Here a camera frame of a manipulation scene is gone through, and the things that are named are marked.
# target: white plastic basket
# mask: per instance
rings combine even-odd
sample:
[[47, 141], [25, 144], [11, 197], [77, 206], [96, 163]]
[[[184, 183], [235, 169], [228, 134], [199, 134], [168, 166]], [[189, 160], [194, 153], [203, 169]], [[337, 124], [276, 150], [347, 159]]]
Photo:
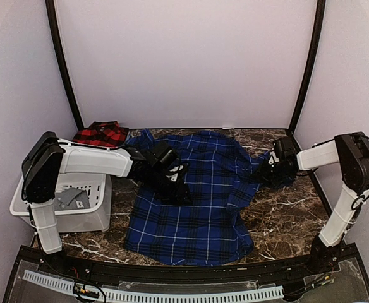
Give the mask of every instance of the white plastic basket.
[[[27, 205], [21, 200], [23, 177], [10, 204], [10, 212], [30, 224]], [[104, 174], [59, 174], [57, 191], [75, 187], [88, 193], [90, 208], [56, 211], [58, 232], [106, 231], [110, 226], [111, 178]]]

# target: red plaid shirt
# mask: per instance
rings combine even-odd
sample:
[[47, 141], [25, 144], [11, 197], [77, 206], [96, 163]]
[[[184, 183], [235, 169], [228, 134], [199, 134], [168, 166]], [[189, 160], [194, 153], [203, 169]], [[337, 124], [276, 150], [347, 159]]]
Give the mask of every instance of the red plaid shirt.
[[117, 121], [93, 122], [88, 128], [79, 131], [73, 142], [104, 147], [117, 147], [127, 138], [128, 128], [121, 128]]

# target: brown marble tabletop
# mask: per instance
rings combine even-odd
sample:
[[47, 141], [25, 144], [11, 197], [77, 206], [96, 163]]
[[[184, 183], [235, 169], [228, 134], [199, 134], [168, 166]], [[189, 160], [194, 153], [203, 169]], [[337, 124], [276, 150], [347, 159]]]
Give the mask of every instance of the brown marble tabletop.
[[[235, 137], [250, 155], [272, 148], [272, 141], [285, 136], [279, 129], [211, 129]], [[154, 129], [155, 137], [191, 134], [199, 129]], [[132, 131], [138, 136], [139, 131]], [[112, 178], [111, 223], [107, 232], [61, 234], [68, 255], [124, 264], [163, 265], [149, 257], [124, 249], [124, 238], [134, 205], [137, 185]], [[250, 205], [241, 210], [255, 248], [231, 264], [244, 264], [301, 256], [310, 252], [311, 241], [327, 220], [327, 214], [309, 177], [298, 177], [282, 189], [263, 188]]]

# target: white robotic arm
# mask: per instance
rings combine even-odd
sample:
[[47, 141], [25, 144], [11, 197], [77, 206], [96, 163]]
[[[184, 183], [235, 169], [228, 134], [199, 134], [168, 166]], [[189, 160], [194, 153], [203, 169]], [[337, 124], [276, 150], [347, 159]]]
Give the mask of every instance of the white robotic arm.
[[136, 148], [103, 148], [58, 139], [52, 132], [43, 134], [22, 164], [22, 199], [29, 203], [30, 220], [43, 250], [52, 254], [62, 249], [57, 230], [53, 199], [58, 174], [72, 172], [129, 177], [150, 186], [163, 203], [191, 203], [188, 186], [181, 176], [186, 163], [174, 172], [169, 167], [178, 155], [165, 142], [141, 153]]
[[[332, 140], [331, 142], [299, 152], [297, 154], [297, 162], [300, 170], [311, 170], [324, 165], [338, 163], [339, 155], [335, 141]], [[354, 224], [352, 218], [357, 210], [355, 209], [357, 207], [355, 204], [358, 205], [368, 195], [369, 189], [358, 194], [343, 182], [339, 199], [328, 222], [319, 234], [319, 238], [325, 246], [330, 247], [340, 243], [349, 226]]]
[[369, 198], [369, 137], [363, 133], [342, 134], [301, 152], [297, 152], [291, 138], [284, 137], [274, 141], [270, 156], [254, 173], [254, 178], [266, 186], [290, 183], [300, 171], [332, 163], [341, 166], [341, 195], [325, 227], [312, 243], [307, 264], [311, 271], [318, 271], [320, 263], [335, 262], [344, 234]]

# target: blue plaid shirt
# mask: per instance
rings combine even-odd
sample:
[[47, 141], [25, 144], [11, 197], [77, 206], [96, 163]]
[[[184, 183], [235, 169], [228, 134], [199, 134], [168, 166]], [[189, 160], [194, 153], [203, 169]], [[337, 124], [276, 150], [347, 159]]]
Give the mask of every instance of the blue plaid shirt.
[[236, 261], [252, 252], [253, 241], [239, 211], [259, 189], [250, 176], [265, 155], [251, 158], [235, 139], [211, 131], [154, 139], [143, 130], [127, 144], [149, 150], [159, 141], [166, 141], [189, 163], [184, 178], [193, 205], [163, 205], [154, 199], [153, 190], [141, 187], [126, 248], [165, 264], [198, 266]]

